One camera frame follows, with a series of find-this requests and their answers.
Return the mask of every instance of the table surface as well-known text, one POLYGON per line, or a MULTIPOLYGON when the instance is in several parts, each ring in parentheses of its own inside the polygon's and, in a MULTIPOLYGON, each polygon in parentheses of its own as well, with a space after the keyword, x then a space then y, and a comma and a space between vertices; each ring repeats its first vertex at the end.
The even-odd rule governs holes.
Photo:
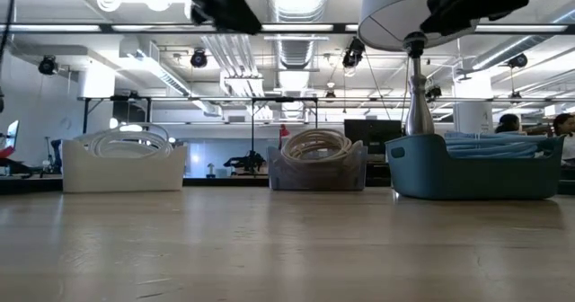
POLYGON ((0 197, 12 301, 573 301, 575 198, 357 193, 0 197))

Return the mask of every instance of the ceiling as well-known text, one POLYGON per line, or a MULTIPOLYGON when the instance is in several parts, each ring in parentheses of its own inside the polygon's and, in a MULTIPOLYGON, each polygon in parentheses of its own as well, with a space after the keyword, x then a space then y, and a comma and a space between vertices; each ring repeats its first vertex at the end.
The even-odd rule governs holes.
MULTIPOLYGON (((6 9, 6 0, 0 0, 0 11, 6 9)), ((247 0, 249 6, 262 22, 270 22, 268 0, 247 0)), ((323 16, 324 22, 358 22, 362 0, 328 0, 323 16)), ((145 4, 123 4, 117 11, 106 13, 98 8, 96 0, 17 0, 17 22, 115 22, 184 23, 183 4, 173 4, 168 10, 155 12, 145 4)), ((502 23, 548 23, 549 18, 567 9, 575 9, 572 0, 532 0, 531 4, 512 15, 500 20, 502 23)), ((161 50, 163 64, 170 67, 183 81, 187 82, 194 93, 206 96, 222 96, 218 87, 220 68, 208 53, 208 66, 192 69, 190 55, 198 47, 205 47, 199 35, 141 35, 141 42, 153 41, 161 50)), ((328 35, 329 39, 318 41, 311 67, 311 79, 308 88, 310 94, 323 96, 328 82, 335 83, 338 97, 366 97, 377 94, 377 87, 383 95, 402 97, 406 90, 406 56, 403 53, 391 53, 368 48, 354 76, 344 77, 341 67, 341 55, 351 40, 349 35, 328 35)), ((81 45, 100 53, 115 65, 122 67, 118 45, 123 36, 119 35, 18 35, 15 45, 20 48, 37 45, 81 45)), ((439 76, 439 69, 447 72, 456 66, 461 58, 472 58, 500 45, 508 40, 507 36, 471 35, 448 44, 427 49, 423 56, 422 73, 439 76)), ((273 42, 262 36, 250 37, 252 53, 263 77, 264 91, 277 89, 278 63, 274 55, 273 42)), ((575 60, 575 37, 554 37, 525 52, 529 65, 514 72, 510 78, 508 68, 495 67, 488 71, 494 96, 507 96, 512 85, 517 89, 536 85, 553 79, 571 70, 575 60)), ((138 72, 129 72, 129 82, 120 83, 121 87, 137 88, 142 94, 165 95, 165 85, 154 78, 148 78, 138 72)), ((575 75, 565 74, 565 78, 532 92, 529 96, 547 97, 557 93, 569 95, 575 93, 575 75)), ((452 81, 437 80, 444 96, 451 94, 452 81)), ((166 109, 194 108, 193 105, 162 104, 166 109)), ((358 107, 382 107, 380 102, 355 103, 358 107)), ((495 107, 510 108, 508 103, 497 103, 495 107)), ((522 109, 538 111, 544 103, 532 103, 522 109)))

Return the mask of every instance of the monitor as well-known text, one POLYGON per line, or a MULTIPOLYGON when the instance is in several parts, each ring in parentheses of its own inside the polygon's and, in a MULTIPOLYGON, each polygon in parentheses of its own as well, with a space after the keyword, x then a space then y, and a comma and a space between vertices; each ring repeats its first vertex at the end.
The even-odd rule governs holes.
POLYGON ((18 127, 20 126, 20 121, 16 120, 8 126, 8 131, 6 132, 6 143, 4 148, 13 147, 16 149, 16 139, 18 137, 18 127))
POLYGON ((343 128, 345 137, 352 142, 363 141, 371 155, 384 155, 385 142, 403 135, 399 120, 344 120, 343 128))

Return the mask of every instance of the white cable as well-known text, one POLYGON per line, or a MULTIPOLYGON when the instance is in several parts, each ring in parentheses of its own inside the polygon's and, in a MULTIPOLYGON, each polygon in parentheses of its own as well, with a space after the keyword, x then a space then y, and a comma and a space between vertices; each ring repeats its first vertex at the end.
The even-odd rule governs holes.
POLYGON ((344 162, 363 147, 361 141, 355 144, 341 132, 332 129, 311 129, 293 136, 281 149, 281 155, 288 164, 337 164, 344 162), (305 158, 305 154, 319 149, 337 151, 321 158, 305 158))
POLYGON ((118 126, 96 132, 92 135, 83 135, 76 138, 87 147, 89 153, 106 158, 150 158, 167 157, 172 152, 168 131, 153 123, 134 123, 128 126, 118 126), (163 135, 150 131, 128 131, 129 126, 155 128, 163 135))

